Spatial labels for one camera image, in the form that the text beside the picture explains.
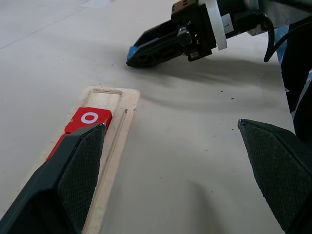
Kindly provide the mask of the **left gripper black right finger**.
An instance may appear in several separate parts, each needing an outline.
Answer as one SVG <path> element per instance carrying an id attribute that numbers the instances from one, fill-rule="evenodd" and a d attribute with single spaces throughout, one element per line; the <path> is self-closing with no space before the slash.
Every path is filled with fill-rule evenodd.
<path id="1" fill-rule="evenodd" d="M 255 180 L 285 234 L 312 234 L 312 151 L 289 130 L 240 119 Z"/>

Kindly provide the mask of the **dark robot torso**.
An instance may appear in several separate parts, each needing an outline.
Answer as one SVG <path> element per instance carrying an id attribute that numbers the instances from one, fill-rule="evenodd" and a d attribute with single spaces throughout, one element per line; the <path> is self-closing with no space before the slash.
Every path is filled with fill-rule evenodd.
<path id="1" fill-rule="evenodd" d="M 296 136 L 312 148 L 312 17 L 275 30 L 275 40 L 310 23 L 284 42 L 277 50 Z"/>

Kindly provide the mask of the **red letter tile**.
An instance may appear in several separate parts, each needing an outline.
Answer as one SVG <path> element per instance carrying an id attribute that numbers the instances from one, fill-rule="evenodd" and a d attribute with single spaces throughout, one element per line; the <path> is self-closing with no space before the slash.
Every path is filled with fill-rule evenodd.
<path id="1" fill-rule="evenodd" d="M 65 133 L 70 134 L 79 128 L 96 123 L 105 123 L 109 126 L 112 118 L 113 115 L 110 110 L 93 107 L 79 107 L 71 121 L 66 125 L 64 131 Z"/>
<path id="2" fill-rule="evenodd" d="M 50 154 L 48 155 L 46 161 L 48 161 L 56 152 L 56 150 L 58 149 L 59 145 L 62 143 L 62 141 L 64 140 L 64 138 L 67 136 L 67 133 L 64 133 L 60 136 L 60 138 L 58 139 L 58 141 L 56 142 L 56 144 L 54 145 L 53 149 L 51 150 Z"/>

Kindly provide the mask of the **blue letter tile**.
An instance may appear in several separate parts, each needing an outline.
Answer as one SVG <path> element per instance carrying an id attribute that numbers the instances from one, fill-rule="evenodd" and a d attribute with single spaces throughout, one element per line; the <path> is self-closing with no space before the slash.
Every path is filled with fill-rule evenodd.
<path id="1" fill-rule="evenodd" d="M 139 48 L 139 46 L 134 46 L 134 45 L 129 48 L 129 52 L 128 52 L 128 55 L 127 55 L 127 60 L 130 60 L 132 58 L 132 56 L 136 53 L 138 48 Z"/>

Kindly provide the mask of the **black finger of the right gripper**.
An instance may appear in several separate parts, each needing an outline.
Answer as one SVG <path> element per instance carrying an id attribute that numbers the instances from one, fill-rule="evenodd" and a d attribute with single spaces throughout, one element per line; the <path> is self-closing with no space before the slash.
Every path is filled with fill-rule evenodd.
<path id="1" fill-rule="evenodd" d="M 178 25 L 171 20 L 145 31 L 134 43 L 137 48 L 160 48 L 165 46 L 178 47 Z"/>
<path id="2" fill-rule="evenodd" d="M 183 54 L 183 47 L 178 43 L 178 47 L 160 47 L 160 48 L 138 48 L 126 64 L 135 68 L 153 67 L 160 63 L 169 61 Z"/>

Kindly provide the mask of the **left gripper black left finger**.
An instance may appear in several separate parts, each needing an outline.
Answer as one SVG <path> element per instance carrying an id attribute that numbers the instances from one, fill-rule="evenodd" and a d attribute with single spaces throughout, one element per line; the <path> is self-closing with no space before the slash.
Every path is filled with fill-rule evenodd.
<path id="1" fill-rule="evenodd" d="M 80 128 L 29 178 L 0 234 L 81 234 L 98 182 L 106 125 Z"/>

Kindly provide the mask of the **wooden letter tray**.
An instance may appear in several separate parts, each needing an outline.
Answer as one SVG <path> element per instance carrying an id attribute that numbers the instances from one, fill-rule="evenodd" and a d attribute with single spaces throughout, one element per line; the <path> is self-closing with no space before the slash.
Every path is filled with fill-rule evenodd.
<path id="1" fill-rule="evenodd" d="M 109 126 L 104 123 L 106 125 L 106 134 L 100 159 L 97 186 L 81 234 L 100 234 L 111 188 L 118 170 L 124 144 L 135 115 L 139 97 L 140 93 L 137 90 L 91 86 L 83 92 L 78 106 L 67 119 L 68 124 L 79 107 L 107 109 L 110 110 L 113 115 Z M 10 206 L 32 174 L 46 161 L 60 136 L 65 133 L 64 129 L 66 125 L 63 126 L 57 138 L 46 147 L 45 151 L 39 157 L 38 162 L 33 166 L 29 175 L 25 178 L 21 187 L 14 195 Z M 0 215 L 0 219 L 2 219 L 10 206 Z"/>

